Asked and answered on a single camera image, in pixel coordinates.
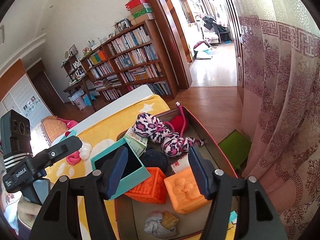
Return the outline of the left hand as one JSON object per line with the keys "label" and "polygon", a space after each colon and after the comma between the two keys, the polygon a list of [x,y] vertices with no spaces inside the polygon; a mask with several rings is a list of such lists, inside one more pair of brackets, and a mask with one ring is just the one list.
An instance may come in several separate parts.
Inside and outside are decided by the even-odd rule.
{"label": "left hand", "polygon": [[41,207],[41,205],[31,203],[24,196],[21,196],[17,208],[18,221],[31,230]]}

